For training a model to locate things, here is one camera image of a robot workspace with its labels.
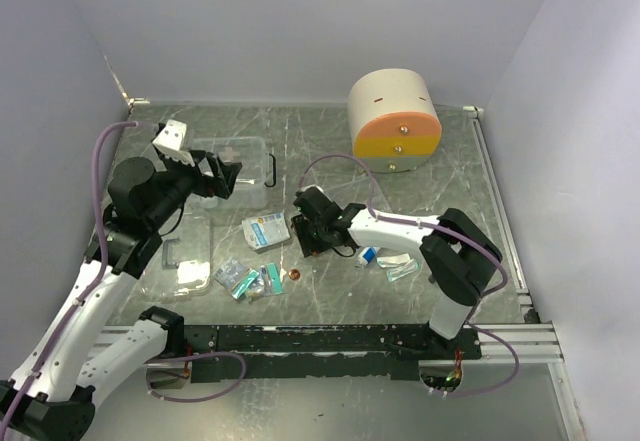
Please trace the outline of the white gauze packet blue print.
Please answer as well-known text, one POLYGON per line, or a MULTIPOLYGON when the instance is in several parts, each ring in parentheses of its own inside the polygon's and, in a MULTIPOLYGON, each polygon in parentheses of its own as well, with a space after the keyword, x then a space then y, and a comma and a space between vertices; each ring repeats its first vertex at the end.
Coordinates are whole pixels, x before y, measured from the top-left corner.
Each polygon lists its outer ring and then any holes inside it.
POLYGON ((282 212, 246 218, 241 226, 245 241, 253 251, 261 251, 290 239, 282 212))

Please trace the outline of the teal bandage packet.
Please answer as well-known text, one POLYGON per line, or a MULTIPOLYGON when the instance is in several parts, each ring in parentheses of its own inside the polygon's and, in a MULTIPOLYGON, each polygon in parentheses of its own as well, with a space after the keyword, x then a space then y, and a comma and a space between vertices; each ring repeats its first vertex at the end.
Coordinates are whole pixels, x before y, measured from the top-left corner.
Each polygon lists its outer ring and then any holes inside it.
POLYGON ((232 291, 236 299, 245 297, 250 302, 282 293, 280 270, 274 263, 262 265, 258 270, 250 269, 232 291))

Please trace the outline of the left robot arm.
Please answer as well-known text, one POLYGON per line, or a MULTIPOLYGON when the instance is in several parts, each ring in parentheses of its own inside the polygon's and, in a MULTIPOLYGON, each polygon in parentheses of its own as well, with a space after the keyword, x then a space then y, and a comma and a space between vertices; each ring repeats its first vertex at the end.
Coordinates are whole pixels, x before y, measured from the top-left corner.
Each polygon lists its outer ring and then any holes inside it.
POLYGON ((163 244, 161 230, 192 195, 227 199, 242 170, 203 150, 185 161, 162 156, 119 163, 108 184, 110 203, 98 209, 94 237, 72 290, 32 354, 1 383, 1 430, 35 440, 79 440, 97 408, 138 367, 187 352, 183 316, 146 309, 126 336, 88 357, 117 304, 144 274, 163 244))

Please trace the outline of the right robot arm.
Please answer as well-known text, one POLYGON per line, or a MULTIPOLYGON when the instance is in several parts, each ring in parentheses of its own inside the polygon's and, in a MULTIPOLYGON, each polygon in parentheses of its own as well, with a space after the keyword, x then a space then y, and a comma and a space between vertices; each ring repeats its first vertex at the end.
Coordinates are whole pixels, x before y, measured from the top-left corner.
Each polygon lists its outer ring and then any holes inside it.
POLYGON ((293 221, 306 255, 330 249, 377 247, 421 257, 441 291, 424 335, 426 351, 443 359, 459 345, 458 333, 496 272, 503 272, 495 244, 461 210, 418 218, 360 203, 340 207, 317 186, 296 193, 293 221))

